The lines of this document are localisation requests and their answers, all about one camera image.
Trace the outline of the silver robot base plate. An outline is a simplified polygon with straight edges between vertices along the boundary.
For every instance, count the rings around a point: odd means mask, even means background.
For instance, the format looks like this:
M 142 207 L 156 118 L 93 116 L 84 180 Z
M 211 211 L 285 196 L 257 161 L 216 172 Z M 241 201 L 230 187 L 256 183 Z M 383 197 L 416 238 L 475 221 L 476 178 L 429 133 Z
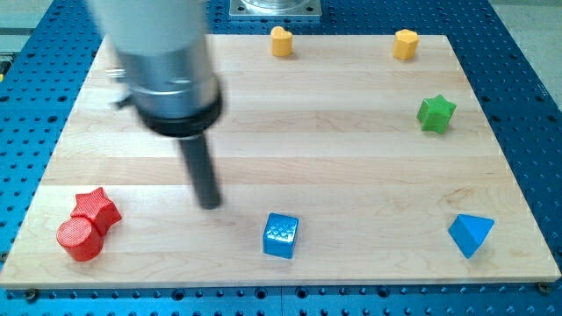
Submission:
M 231 0 L 234 18 L 319 18 L 321 0 Z

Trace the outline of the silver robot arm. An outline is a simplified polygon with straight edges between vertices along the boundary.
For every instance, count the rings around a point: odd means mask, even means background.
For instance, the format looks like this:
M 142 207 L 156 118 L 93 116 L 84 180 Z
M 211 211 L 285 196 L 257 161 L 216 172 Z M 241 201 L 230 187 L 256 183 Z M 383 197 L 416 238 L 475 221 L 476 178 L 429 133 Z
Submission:
M 205 41 L 205 2 L 89 0 L 88 6 L 148 128 L 183 138 L 218 119 L 222 97 Z

